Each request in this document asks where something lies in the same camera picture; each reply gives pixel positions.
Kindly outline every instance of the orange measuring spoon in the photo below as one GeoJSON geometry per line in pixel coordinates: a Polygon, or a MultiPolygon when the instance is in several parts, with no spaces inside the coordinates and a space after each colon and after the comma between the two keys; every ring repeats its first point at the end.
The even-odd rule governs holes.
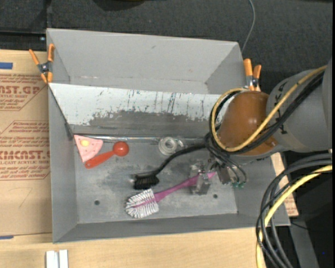
{"type": "Polygon", "coordinates": [[[96,157],[93,157],[92,159],[85,162],[84,166],[87,169],[94,168],[101,163],[107,161],[110,157],[117,155],[119,157],[124,157],[129,153],[129,146],[125,142],[117,142],[113,145],[113,150],[109,152],[105,152],[103,154],[100,154],[96,157]]]}

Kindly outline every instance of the yellow cable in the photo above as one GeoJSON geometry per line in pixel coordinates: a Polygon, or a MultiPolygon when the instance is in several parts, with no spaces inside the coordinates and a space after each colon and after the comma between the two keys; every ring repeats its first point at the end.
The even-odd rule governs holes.
{"type": "MultiPolygon", "coordinates": [[[[286,190],[275,202],[275,204],[271,207],[271,209],[268,211],[268,214],[266,215],[265,219],[264,219],[264,225],[267,226],[270,219],[272,218],[272,216],[274,215],[274,213],[277,211],[278,207],[281,206],[281,204],[284,202],[284,200],[291,194],[293,193],[298,187],[300,187],[301,185],[305,184],[306,182],[308,182],[309,180],[313,179],[316,176],[319,176],[322,172],[325,171],[331,171],[333,169],[333,165],[327,165],[325,167],[322,167],[318,170],[313,171],[313,173],[311,173],[310,175],[306,175],[304,177],[302,177],[300,180],[298,180],[294,185],[292,185],[288,190],[286,190]]],[[[263,241],[263,234],[262,234],[262,230],[260,229],[259,231],[259,238],[261,241],[263,241]]],[[[259,246],[259,243],[257,243],[257,247],[256,247],[256,261],[257,261],[257,267],[258,268],[263,268],[263,253],[262,253],[262,249],[259,246]]]]}
{"type": "Polygon", "coordinates": [[[279,110],[279,108],[284,104],[284,102],[289,98],[289,96],[297,89],[298,86],[302,85],[304,82],[306,82],[311,77],[321,73],[327,66],[322,66],[318,69],[313,70],[311,73],[307,74],[305,77],[300,79],[296,84],[294,84],[283,96],[283,98],[278,102],[278,104],[273,108],[273,110],[269,113],[269,115],[266,117],[266,119],[263,121],[263,123],[258,127],[258,129],[242,144],[236,146],[236,147],[226,147],[218,138],[216,127],[214,124],[215,118],[216,118],[216,110],[220,102],[223,100],[223,98],[227,95],[229,95],[231,92],[235,91],[241,91],[240,88],[231,89],[227,92],[225,92],[215,103],[213,109],[212,109],[212,120],[211,120],[211,126],[212,126],[212,135],[218,146],[227,152],[235,152],[238,151],[244,147],[246,147],[249,143],[251,143],[257,135],[267,126],[268,122],[273,118],[274,114],[279,110]]]}

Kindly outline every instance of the black brush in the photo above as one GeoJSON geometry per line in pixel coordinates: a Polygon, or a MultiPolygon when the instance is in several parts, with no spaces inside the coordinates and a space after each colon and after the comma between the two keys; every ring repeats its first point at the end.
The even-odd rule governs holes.
{"type": "Polygon", "coordinates": [[[152,186],[159,183],[159,179],[156,175],[139,176],[135,175],[134,189],[135,190],[147,190],[152,186]]]}
{"type": "Polygon", "coordinates": [[[187,147],[185,149],[182,149],[172,154],[156,170],[145,173],[145,174],[141,174],[141,175],[135,175],[134,189],[147,190],[147,189],[150,189],[152,186],[157,185],[159,183],[159,179],[157,178],[156,175],[160,173],[171,160],[173,160],[174,158],[178,156],[181,156],[181,155],[193,152],[193,151],[197,151],[203,148],[206,148],[204,143],[196,144],[191,147],[187,147]]]}

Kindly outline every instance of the white brush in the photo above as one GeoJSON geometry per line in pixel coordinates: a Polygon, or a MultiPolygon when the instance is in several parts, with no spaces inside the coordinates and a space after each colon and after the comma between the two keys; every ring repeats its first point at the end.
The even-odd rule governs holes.
{"type": "MultiPolygon", "coordinates": [[[[209,179],[212,178],[215,174],[216,172],[207,173],[209,179]]],[[[140,194],[130,197],[127,201],[125,210],[133,218],[147,217],[159,211],[159,206],[157,204],[159,201],[179,189],[195,185],[198,178],[199,175],[187,179],[181,184],[178,184],[170,189],[163,190],[162,192],[156,194],[154,194],[152,189],[145,190],[140,194]]]]}

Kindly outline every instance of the pink triangle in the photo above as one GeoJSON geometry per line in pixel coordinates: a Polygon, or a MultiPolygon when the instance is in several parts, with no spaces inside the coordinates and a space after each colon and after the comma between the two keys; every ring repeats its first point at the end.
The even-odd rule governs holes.
{"type": "Polygon", "coordinates": [[[74,135],[82,162],[93,158],[103,146],[103,140],[74,135]]]}

